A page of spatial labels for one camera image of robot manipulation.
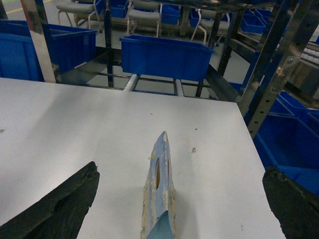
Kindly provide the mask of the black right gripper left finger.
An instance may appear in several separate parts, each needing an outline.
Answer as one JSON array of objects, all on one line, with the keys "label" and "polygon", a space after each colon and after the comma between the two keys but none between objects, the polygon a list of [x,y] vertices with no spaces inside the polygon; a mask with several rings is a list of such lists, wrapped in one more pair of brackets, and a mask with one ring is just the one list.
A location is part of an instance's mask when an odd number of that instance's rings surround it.
[{"label": "black right gripper left finger", "polygon": [[1,225],[2,239],[75,239],[92,206],[100,173],[91,161],[41,200]]}]

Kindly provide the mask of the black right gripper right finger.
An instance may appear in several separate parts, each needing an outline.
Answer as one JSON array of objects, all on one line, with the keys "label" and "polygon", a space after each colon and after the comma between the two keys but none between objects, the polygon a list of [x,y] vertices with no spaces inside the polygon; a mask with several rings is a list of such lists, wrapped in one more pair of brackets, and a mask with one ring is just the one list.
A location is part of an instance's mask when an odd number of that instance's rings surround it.
[{"label": "black right gripper right finger", "polygon": [[319,237],[319,197],[275,167],[262,179],[271,211],[287,239]]}]

